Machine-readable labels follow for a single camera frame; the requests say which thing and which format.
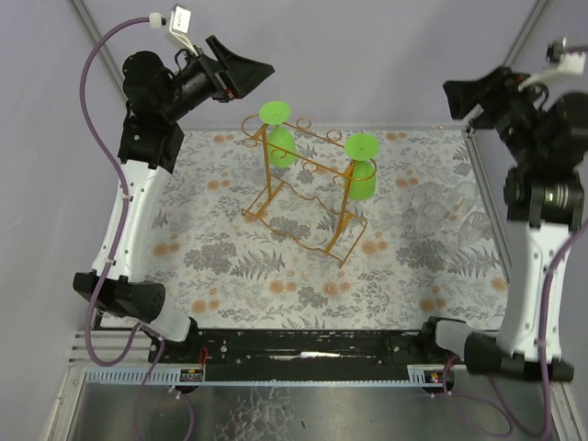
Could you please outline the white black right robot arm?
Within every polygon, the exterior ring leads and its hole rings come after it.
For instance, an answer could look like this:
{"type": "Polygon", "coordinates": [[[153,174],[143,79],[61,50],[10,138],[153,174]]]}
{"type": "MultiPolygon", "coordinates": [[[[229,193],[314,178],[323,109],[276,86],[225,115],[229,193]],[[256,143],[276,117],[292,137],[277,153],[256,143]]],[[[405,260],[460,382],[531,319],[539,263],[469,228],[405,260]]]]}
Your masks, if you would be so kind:
{"type": "Polygon", "coordinates": [[[512,270],[502,325],[495,335],[465,322],[431,317],[422,332],[459,356],[471,374],[524,381],[570,382],[561,356],[560,301],[570,248],[587,226],[576,170],[587,152],[587,95],[568,92],[546,107],[548,75],[499,66],[476,80],[443,84],[450,116],[474,130],[495,130],[515,160],[503,198],[507,220],[523,242],[512,270]]]}

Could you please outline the green wine glass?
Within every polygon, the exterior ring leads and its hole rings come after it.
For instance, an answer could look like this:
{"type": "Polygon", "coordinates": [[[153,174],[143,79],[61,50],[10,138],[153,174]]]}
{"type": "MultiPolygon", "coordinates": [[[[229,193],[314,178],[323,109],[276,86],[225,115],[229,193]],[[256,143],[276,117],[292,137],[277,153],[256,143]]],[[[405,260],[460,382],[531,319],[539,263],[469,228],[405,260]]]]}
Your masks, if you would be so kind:
{"type": "Polygon", "coordinates": [[[356,133],[345,142],[345,153],[354,162],[348,197],[371,198],[376,190],[376,166],[372,163],[379,152],[379,142],[372,135],[356,133]]]}
{"type": "Polygon", "coordinates": [[[267,135],[267,152],[269,162],[278,168],[288,168],[297,161],[297,147],[293,135],[283,126],[288,121],[291,109],[283,101],[265,103],[259,118],[273,129],[267,135]]]}

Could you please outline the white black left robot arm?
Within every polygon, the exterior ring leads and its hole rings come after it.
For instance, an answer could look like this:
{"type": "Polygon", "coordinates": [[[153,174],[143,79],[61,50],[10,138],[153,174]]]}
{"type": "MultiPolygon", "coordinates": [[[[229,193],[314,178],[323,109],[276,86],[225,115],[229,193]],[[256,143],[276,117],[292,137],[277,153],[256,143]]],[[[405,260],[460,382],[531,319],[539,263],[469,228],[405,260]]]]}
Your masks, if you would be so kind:
{"type": "Polygon", "coordinates": [[[152,51],[123,63],[127,115],[115,162],[122,177],[102,248],[91,270],[73,279],[73,289],[98,310],[135,319],[176,343],[187,339],[190,320],[166,297],[164,285],[145,280],[144,262],[159,198],[184,140],[178,122],[209,98],[227,103],[246,97],[275,71],[214,36],[206,42],[211,56],[185,50],[186,64],[175,72],[152,51]]]}

